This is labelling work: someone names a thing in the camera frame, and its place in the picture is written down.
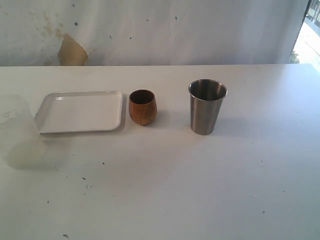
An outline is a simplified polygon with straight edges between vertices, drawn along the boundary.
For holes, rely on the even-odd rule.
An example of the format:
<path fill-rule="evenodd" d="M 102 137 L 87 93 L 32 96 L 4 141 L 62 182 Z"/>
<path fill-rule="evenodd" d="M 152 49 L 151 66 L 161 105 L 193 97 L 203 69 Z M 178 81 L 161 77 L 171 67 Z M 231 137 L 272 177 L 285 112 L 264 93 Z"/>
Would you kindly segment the brown wooden cup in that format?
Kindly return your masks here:
<path fill-rule="evenodd" d="M 128 112 L 130 118 L 140 126 L 151 124 L 157 116 L 157 103 L 153 92 L 138 89 L 129 95 Z"/>

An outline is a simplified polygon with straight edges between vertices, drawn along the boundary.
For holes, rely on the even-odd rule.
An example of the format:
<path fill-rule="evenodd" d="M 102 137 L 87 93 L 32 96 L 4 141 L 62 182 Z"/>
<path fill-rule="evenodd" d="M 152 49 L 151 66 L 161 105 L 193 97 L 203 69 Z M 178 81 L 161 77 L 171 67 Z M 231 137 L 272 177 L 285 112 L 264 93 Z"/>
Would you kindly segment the stainless steel cup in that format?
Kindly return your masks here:
<path fill-rule="evenodd" d="M 213 132 L 228 91 L 221 82 L 198 79 L 188 86 L 190 95 L 190 128 L 198 135 Z"/>

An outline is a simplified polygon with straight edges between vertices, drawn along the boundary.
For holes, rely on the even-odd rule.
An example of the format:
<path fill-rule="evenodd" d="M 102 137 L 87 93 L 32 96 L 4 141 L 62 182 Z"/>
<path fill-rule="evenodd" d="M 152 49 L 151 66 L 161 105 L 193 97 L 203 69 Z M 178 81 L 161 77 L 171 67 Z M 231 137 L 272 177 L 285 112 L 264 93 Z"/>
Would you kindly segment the white rectangular tray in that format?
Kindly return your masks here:
<path fill-rule="evenodd" d="M 109 132 L 121 124 L 120 91 L 50 93 L 34 121 L 40 134 Z"/>

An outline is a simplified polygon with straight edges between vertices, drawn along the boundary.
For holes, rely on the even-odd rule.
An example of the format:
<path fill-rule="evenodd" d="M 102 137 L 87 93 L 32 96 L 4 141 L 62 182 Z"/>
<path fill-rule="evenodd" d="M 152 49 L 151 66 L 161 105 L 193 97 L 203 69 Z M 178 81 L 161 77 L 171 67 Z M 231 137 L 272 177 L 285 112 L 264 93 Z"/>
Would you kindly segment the frosted translucent plastic cup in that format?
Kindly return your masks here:
<path fill-rule="evenodd" d="M 28 103 L 19 95 L 0 97 L 0 157 L 11 168 L 42 164 L 45 145 Z"/>

